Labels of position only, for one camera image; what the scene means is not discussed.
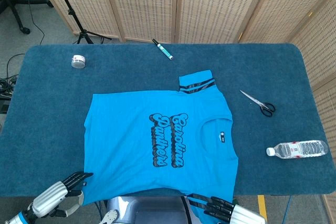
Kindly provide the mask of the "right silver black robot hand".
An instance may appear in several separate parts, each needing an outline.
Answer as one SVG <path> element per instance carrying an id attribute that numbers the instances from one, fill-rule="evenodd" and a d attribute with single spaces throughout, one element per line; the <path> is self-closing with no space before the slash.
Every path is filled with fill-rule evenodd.
<path id="1" fill-rule="evenodd" d="M 207 210 L 205 214 L 215 217 L 225 223 L 258 223 L 266 224 L 267 220 L 253 211 L 250 211 L 240 205 L 234 205 L 218 197 L 207 199 Z"/>

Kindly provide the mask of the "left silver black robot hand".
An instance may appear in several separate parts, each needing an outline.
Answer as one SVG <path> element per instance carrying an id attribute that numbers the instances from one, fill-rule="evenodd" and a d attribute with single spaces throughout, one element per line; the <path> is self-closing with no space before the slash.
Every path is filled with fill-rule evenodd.
<path id="1" fill-rule="evenodd" d="M 75 172 L 62 181 L 58 181 L 47 188 L 32 203 L 31 209 L 37 218 L 47 215 L 51 217 L 68 217 L 83 205 L 84 195 L 82 190 L 75 187 L 93 173 Z M 58 206 L 68 197 L 77 197 L 78 202 L 67 210 L 58 209 Z"/>

